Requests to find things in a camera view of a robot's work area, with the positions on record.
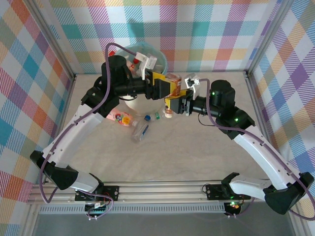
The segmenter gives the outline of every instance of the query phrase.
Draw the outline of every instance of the pink bottle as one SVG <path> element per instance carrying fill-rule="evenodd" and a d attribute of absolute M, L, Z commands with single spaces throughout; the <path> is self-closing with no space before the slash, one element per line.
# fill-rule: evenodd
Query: pink bottle
<path fill-rule="evenodd" d="M 132 115 L 126 112 L 120 112 L 116 108 L 112 109 L 112 111 L 108 114 L 106 118 L 114 120 L 124 126 L 135 126 L 137 124 L 137 122 L 133 119 Z"/>

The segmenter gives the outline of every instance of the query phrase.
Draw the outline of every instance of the orange object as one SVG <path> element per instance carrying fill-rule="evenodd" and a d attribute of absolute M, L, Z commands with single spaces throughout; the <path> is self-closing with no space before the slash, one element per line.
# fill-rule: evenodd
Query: orange object
<path fill-rule="evenodd" d="M 139 60 L 136 59 L 136 58 L 134 58 L 134 59 L 133 59 L 133 63 L 138 64 L 138 63 L 139 63 Z"/>

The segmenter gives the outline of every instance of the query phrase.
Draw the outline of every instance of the plaid wallpaper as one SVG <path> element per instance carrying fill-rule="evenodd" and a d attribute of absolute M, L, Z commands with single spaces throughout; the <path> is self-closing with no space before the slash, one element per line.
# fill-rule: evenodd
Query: plaid wallpaper
<path fill-rule="evenodd" d="M 70 86 L 22 0 L 0 2 L 0 235 L 14 236 L 38 176 L 31 152 L 58 128 Z"/>
<path fill-rule="evenodd" d="M 273 145 L 315 176 L 315 0 L 294 1 L 254 77 Z"/>
<path fill-rule="evenodd" d="M 146 41 L 169 71 L 244 70 L 281 0 L 37 0 L 78 73 L 100 73 L 108 42 Z"/>

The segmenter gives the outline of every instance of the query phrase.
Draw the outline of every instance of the plaid wall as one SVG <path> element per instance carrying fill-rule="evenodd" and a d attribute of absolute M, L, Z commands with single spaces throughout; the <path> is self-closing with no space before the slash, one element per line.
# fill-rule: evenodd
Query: plaid wall
<path fill-rule="evenodd" d="M 254 77 L 273 145 L 315 176 L 315 0 L 294 1 Z"/>
<path fill-rule="evenodd" d="M 281 0 L 37 0 L 74 71 L 100 73 L 108 42 L 146 41 L 169 71 L 244 70 Z"/>
<path fill-rule="evenodd" d="M 0 235 L 14 236 L 38 176 L 29 156 L 51 141 L 70 79 L 22 0 L 0 2 Z"/>

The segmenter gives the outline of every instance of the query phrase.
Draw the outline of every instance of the blue bottle cap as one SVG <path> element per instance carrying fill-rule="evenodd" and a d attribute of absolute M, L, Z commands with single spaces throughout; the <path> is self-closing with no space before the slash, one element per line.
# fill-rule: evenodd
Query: blue bottle cap
<path fill-rule="evenodd" d="M 144 117 L 144 119 L 145 119 L 146 121 L 149 121 L 149 120 L 151 120 L 151 117 L 150 117 L 149 115 L 146 115 L 146 116 Z"/>

